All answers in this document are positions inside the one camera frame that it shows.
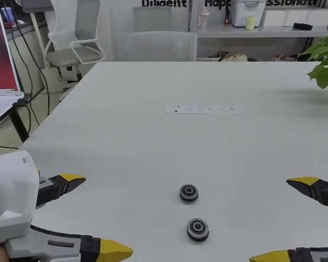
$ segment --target green plant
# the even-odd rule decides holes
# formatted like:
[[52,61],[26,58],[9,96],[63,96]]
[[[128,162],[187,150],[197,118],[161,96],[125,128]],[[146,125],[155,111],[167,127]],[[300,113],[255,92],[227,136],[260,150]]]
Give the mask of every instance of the green plant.
[[318,45],[313,45],[304,53],[310,54],[308,61],[320,61],[314,69],[308,73],[311,79],[316,79],[317,85],[325,89],[328,86],[328,36],[322,38]]

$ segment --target shelf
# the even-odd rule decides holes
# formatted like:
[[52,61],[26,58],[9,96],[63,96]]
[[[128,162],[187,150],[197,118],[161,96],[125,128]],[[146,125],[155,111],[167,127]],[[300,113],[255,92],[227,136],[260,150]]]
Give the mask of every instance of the shelf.
[[197,28],[199,38],[267,38],[267,37],[325,37],[328,27],[313,27],[311,31],[292,27],[256,27],[246,30],[244,27],[225,26],[213,23],[206,28]]

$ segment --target black bearing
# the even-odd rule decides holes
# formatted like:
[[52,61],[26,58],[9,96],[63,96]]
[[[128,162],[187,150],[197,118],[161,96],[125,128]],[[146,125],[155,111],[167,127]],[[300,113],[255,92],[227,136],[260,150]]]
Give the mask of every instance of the black bearing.
[[184,184],[180,188],[180,197],[187,202],[195,201],[198,198],[198,188],[192,184]]
[[202,242],[209,236],[208,224],[200,218],[191,219],[187,224],[187,234],[194,241]]

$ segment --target cup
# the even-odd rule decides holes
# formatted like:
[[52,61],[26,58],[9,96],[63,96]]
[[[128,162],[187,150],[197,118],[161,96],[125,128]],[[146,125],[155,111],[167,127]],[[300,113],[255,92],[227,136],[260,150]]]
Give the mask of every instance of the cup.
[[256,16],[255,15],[248,15],[247,19],[245,20],[245,29],[253,30],[256,24]]
[[6,22],[13,23],[15,21],[11,7],[1,8],[1,13],[3,14]]

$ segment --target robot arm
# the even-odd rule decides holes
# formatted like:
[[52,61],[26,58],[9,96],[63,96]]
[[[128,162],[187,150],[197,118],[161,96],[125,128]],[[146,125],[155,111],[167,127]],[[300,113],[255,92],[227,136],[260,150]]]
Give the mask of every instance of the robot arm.
[[[300,193],[328,206],[328,182],[317,177],[297,177],[286,181]],[[271,251],[249,259],[250,262],[323,262],[328,261],[328,247],[299,247]]]
[[25,151],[0,156],[0,243],[5,243],[10,262],[119,262],[132,255],[132,249],[113,240],[31,225],[36,208],[83,182],[84,177],[72,174],[40,178]]

